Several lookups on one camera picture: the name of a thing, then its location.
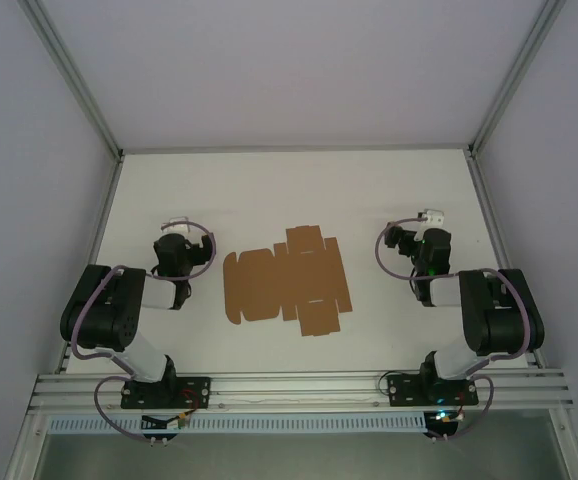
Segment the aluminium mounting rail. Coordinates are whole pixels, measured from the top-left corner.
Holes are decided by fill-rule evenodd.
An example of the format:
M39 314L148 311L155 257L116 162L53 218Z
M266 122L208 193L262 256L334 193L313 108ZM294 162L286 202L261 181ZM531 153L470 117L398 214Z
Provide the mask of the aluminium mounting rail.
M573 396L558 369L488 369L497 410L571 409ZM368 412L389 409L378 372L211 373L208 413ZM99 375L38 377L29 414L93 413Z

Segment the aluminium frame post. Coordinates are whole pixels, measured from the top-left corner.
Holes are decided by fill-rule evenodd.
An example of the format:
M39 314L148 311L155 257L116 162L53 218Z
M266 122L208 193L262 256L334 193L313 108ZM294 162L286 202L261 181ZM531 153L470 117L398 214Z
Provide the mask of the aluminium frame post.
M469 143L469 151L476 157L483 151L501 121L511 100L527 74L533 60L546 40L567 0L544 0L520 48L504 75L475 136Z
M16 1L106 150L116 163L121 163L123 150L43 0Z

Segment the aluminium frame leg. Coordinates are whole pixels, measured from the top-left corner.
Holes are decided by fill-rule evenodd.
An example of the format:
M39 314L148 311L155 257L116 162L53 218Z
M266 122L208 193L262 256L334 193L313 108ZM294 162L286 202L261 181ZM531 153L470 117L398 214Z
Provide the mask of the aluminium frame leg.
M48 415L25 416L4 480L34 480L48 429Z
M578 419L563 406L549 411L558 447L570 480L578 480Z

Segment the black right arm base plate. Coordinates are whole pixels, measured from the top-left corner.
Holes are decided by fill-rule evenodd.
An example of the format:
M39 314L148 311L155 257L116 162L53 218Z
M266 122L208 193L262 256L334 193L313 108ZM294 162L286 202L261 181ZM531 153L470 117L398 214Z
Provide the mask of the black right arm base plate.
M475 383L467 380L428 379L421 374L387 376L391 407L460 407L479 403Z

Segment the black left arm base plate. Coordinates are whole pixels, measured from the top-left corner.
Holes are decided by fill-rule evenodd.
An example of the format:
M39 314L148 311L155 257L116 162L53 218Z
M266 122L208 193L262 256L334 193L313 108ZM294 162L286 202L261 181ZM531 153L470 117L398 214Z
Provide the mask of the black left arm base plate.
M129 381L121 391L120 405L126 410L207 409L210 386L209 377L176 377L154 383Z

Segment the aluminium table back rail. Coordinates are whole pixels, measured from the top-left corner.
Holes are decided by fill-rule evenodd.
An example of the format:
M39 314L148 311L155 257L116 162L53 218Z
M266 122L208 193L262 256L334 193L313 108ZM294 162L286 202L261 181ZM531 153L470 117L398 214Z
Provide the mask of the aluminium table back rail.
M123 155L314 152L314 151L398 151L398 150L468 150L468 143L376 144L376 145L244 145L188 146L162 148L126 148Z

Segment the brown cardboard box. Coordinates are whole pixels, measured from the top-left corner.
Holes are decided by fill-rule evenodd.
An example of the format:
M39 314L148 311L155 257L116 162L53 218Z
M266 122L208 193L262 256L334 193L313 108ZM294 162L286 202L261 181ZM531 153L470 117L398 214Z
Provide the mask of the brown cardboard box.
M326 336L353 311L338 240L318 225L287 229L271 249L229 253L223 279L225 313L235 325L281 317L296 321L303 337Z

